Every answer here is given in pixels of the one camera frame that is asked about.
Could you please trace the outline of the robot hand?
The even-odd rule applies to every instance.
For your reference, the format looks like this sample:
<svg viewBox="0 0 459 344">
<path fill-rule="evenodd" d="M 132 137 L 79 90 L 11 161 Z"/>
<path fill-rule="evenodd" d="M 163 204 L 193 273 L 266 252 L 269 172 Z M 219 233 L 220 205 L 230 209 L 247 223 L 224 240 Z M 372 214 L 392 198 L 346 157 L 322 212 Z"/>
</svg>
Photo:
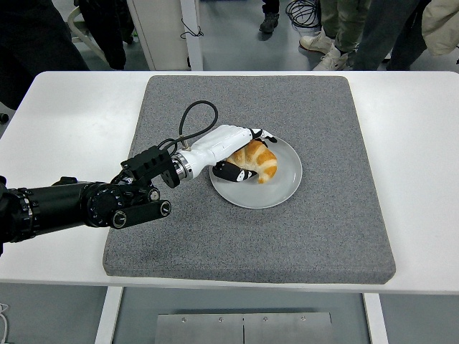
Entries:
<svg viewBox="0 0 459 344">
<path fill-rule="evenodd" d="M 212 173 L 226 181 L 240 182 L 255 176 L 259 183 L 265 183 L 278 169 L 278 160 L 265 140 L 277 141 L 262 129 L 221 125 L 190 148 L 175 153 L 173 163 L 181 180 L 192 180 L 211 166 Z"/>
</svg>

